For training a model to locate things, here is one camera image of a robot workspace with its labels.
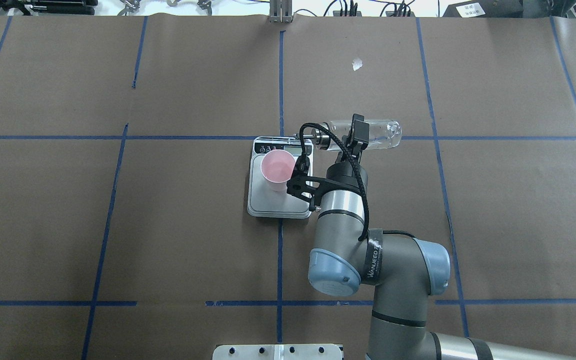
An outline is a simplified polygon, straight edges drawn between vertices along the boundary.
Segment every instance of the pink cup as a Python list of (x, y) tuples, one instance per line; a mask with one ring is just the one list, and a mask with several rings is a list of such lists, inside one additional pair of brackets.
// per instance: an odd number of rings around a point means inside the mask
[(295, 168), (295, 158), (286, 150), (272, 150), (261, 160), (261, 174), (266, 183), (276, 192), (286, 191), (286, 182), (290, 180)]

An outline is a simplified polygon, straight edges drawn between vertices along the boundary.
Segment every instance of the black cable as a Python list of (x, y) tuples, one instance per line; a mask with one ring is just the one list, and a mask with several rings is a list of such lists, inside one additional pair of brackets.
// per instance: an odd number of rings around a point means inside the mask
[(402, 1), (401, 4), (399, 5), (398, 9), (396, 9), (397, 10), (396, 14), (398, 17), (402, 16), (405, 6), (406, 6), (406, 2)]
[(304, 140), (304, 130), (306, 128), (315, 128), (320, 132), (326, 134), (330, 137), (334, 143), (339, 146), (339, 150), (345, 155), (347, 161), (350, 163), (350, 167), (352, 167), (352, 173), (354, 173), (354, 178), (357, 180), (357, 187), (359, 188), (359, 195), (361, 196), (361, 203), (363, 205), (363, 230), (361, 231), (361, 235), (357, 238), (358, 241), (364, 241), (368, 236), (368, 222), (370, 221), (370, 214), (368, 212), (368, 196), (366, 196), (366, 187), (364, 186), (364, 181), (362, 180), (362, 175), (359, 172), (359, 164), (357, 160), (353, 157), (350, 150), (348, 150), (346, 144), (344, 144), (337, 135), (335, 135), (331, 130), (319, 125), (318, 123), (307, 122), (304, 123), (299, 128), (299, 141), (301, 142), (301, 156), (306, 157), (306, 141)]
[(397, 4), (394, 3), (394, 2), (388, 2), (388, 3), (383, 7), (383, 9), (381, 9), (381, 12), (379, 13), (379, 17), (380, 17), (380, 18), (381, 18), (381, 16), (384, 15), (384, 11), (386, 11), (386, 8), (387, 8), (389, 5), (394, 5), (394, 6), (395, 6), (395, 11), (397, 11)]
[(294, 13), (297, 14), (298, 12), (309, 12), (309, 13), (313, 14), (314, 16), (317, 16), (314, 12), (312, 12), (309, 9), (298, 9), (298, 10), (295, 10)]
[(332, 0), (332, 2), (330, 2), (330, 3), (328, 4), (328, 7), (326, 7), (326, 11), (324, 11), (324, 14), (323, 14), (322, 16), (326, 16), (326, 14), (328, 13), (328, 11), (330, 10), (330, 7), (332, 7), (332, 5), (333, 5), (334, 3), (336, 3), (336, 2), (337, 2), (337, 0)]
[(412, 239), (417, 238), (415, 235), (409, 233), (408, 231), (403, 231), (403, 230), (384, 230), (383, 233), (384, 234), (391, 234), (391, 235), (405, 235), (405, 236), (412, 238)]
[(560, 18), (564, 17), (564, 14), (566, 14), (569, 10), (570, 10), (570, 0), (564, 0), (563, 4), (561, 5), (561, 14), (560, 14)]

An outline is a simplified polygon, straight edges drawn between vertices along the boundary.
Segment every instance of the digital scale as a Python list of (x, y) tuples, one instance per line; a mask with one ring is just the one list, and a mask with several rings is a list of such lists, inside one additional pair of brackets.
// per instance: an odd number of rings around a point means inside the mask
[[(306, 154), (310, 159), (308, 175), (313, 175), (313, 142), (306, 140)], [(286, 150), (297, 159), (302, 144), (294, 137), (259, 136), (253, 141), (248, 180), (248, 213), (254, 217), (306, 219), (311, 216), (309, 204), (286, 191), (273, 191), (261, 173), (261, 161), (272, 150)]]

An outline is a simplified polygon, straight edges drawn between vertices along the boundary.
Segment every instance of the plastic bottle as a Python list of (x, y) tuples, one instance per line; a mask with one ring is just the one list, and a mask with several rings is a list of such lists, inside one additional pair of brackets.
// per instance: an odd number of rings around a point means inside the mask
[[(395, 120), (364, 120), (370, 125), (370, 142), (366, 150), (390, 149), (400, 144), (402, 140), (402, 126)], [(348, 135), (350, 131), (350, 120), (331, 120), (320, 123), (320, 125), (329, 129), (339, 139)], [(311, 136), (312, 142), (321, 150), (339, 151), (339, 146), (320, 130), (313, 129)]]

